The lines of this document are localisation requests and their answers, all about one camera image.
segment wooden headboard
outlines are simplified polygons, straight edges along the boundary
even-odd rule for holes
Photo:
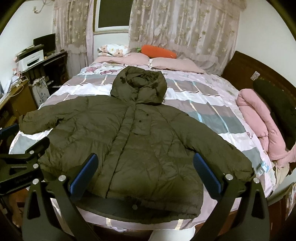
[[[296,106],[296,87],[294,85],[272,68],[241,52],[235,51],[221,76],[227,79],[238,90],[252,89],[253,81],[256,79],[255,72],[260,74],[259,77],[270,81],[286,92]]]

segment monitor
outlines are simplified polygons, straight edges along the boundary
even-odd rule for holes
[[[33,40],[35,46],[43,44],[43,54],[44,56],[51,55],[55,52],[55,34],[45,35]]]

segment white label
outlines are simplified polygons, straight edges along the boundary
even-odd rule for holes
[[[260,76],[260,74],[257,71],[255,71],[255,73],[251,77],[251,80],[254,81],[254,80],[258,79],[259,76]]]

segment printer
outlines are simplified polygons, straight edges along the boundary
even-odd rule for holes
[[[17,53],[14,60],[19,71],[23,72],[26,69],[44,60],[43,44],[30,46],[21,52]]]

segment folded pink quilt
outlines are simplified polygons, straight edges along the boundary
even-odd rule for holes
[[[277,161],[278,166],[296,161],[296,147],[290,151],[286,149],[285,141],[270,116],[268,106],[253,89],[242,89],[237,97],[237,105],[270,160]]]

